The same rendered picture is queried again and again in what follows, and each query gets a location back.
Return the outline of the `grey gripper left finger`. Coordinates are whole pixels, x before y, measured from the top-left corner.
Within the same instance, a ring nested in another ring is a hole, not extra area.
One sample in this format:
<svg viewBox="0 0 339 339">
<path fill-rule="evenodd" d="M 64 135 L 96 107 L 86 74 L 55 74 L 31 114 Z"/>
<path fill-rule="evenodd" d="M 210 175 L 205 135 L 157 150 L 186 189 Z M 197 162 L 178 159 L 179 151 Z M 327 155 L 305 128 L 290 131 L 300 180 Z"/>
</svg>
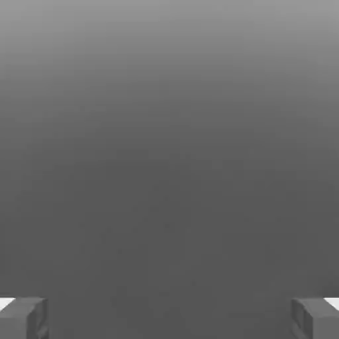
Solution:
<svg viewBox="0 0 339 339">
<path fill-rule="evenodd" d="M 0 339 L 49 339 L 48 299 L 0 297 Z"/>
</svg>

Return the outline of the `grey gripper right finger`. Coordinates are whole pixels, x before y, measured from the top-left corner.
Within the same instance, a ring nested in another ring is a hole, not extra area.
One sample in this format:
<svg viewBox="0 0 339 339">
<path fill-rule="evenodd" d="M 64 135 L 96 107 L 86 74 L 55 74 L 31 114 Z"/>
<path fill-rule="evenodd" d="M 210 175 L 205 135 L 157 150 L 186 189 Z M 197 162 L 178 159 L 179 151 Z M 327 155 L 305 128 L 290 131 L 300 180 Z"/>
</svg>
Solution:
<svg viewBox="0 0 339 339">
<path fill-rule="evenodd" d="M 339 339 L 339 297 L 293 298 L 294 339 Z"/>
</svg>

